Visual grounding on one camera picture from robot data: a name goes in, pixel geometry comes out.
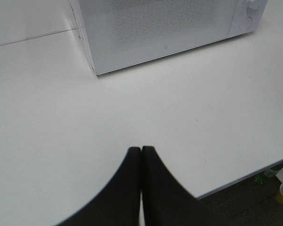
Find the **microwave control knob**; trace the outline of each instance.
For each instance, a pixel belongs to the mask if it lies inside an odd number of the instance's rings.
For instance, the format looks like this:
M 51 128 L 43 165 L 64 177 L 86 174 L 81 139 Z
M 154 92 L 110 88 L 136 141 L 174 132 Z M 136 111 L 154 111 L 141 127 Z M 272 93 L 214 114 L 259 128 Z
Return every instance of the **microwave control knob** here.
M 247 1 L 247 8 L 257 10 L 260 7 L 260 0 L 248 0 Z

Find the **white table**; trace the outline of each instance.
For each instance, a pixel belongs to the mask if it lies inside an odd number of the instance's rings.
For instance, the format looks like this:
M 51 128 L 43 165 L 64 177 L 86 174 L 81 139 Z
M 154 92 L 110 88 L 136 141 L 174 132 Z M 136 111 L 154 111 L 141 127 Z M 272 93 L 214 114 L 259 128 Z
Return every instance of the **white table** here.
M 72 32 L 0 47 L 0 226 L 67 218 L 130 146 L 196 197 L 283 160 L 283 0 L 256 33 L 96 78 Z

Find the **microwave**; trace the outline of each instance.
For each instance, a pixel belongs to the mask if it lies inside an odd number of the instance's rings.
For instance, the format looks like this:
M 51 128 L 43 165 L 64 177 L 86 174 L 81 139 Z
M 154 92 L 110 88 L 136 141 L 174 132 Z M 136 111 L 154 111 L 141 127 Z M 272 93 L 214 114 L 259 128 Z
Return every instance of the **microwave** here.
M 90 66 L 104 74 L 253 32 L 267 0 L 69 0 Z

